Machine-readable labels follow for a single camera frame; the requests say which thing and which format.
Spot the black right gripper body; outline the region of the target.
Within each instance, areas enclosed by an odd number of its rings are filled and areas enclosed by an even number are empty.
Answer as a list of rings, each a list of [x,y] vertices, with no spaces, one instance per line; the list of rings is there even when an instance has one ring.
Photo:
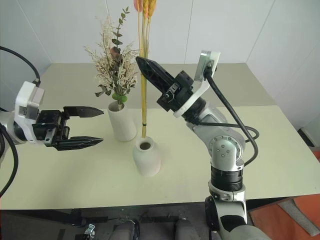
[[[194,80],[182,70],[175,78],[160,81],[161,96],[156,101],[164,110],[176,112],[193,94]]]

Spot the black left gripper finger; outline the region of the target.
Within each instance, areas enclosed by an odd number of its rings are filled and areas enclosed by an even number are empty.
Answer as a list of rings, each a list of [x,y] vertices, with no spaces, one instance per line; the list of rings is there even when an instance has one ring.
[[[64,106],[63,112],[67,117],[93,118],[103,115],[104,112],[90,106]]]
[[[103,138],[92,136],[74,136],[69,139],[58,140],[54,144],[54,148],[58,151],[80,150],[95,146],[103,140]]]

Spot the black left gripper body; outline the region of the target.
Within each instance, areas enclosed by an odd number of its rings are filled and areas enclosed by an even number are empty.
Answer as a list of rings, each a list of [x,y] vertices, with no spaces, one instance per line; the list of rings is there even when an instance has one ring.
[[[59,143],[68,140],[70,128],[66,125],[69,115],[60,110],[42,110],[32,124],[33,133],[38,141],[47,147],[58,148]]]

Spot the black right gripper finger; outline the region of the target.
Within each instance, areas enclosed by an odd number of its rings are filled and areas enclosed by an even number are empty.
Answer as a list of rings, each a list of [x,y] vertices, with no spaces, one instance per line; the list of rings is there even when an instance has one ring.
[[[173,84],[173,76],[170,75],[162,66],[139,65],[142,75],[161,93],[165,93]]]
[[[135,58],[142,75],[153,85],[172,85],[174,78],[157,62],[137,56]]]

